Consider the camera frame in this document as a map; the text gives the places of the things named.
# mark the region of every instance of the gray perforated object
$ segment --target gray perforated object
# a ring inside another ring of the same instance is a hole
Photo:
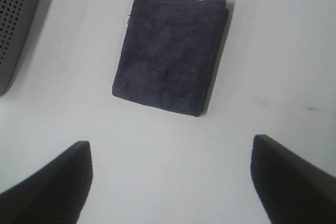
[[[38,0],[0,0],[0,95],[10,84]]]

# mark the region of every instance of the perforated panel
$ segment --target perforated panel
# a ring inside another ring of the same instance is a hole
[[[0,94],[8,87],[37,0],[0,0]]]

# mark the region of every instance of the white table surface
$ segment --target white table surface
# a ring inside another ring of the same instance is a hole
[[[94,178],[78,223],[266,224],[251,181],[264,133],[336,175],[336,0],[227,0],[206,115],[112,96],[133,0],[40,0],[0,98],[0,191],[75,141]]]

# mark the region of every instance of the black object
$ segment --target black object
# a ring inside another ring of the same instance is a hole
[[[203,112],[226,0],[134,0],[113,95],[182,114]]]
[[[9,87],[38,0],[0,0],[0,95]]]
[[[266,135],[254,138],[251,175],[273,224],[336,223],[336,179]]]
[[[0,195],[0,223],[76,223],[91,182],[90,144],[77,142]]]

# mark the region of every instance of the towel tag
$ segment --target towel tag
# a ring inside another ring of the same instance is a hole
[[[126,23],[125,23],[125,27],[127,27],[128,24],[130,23],[130,18],[131,18],[131,14],[128,14],[127,19],[126,19]]]

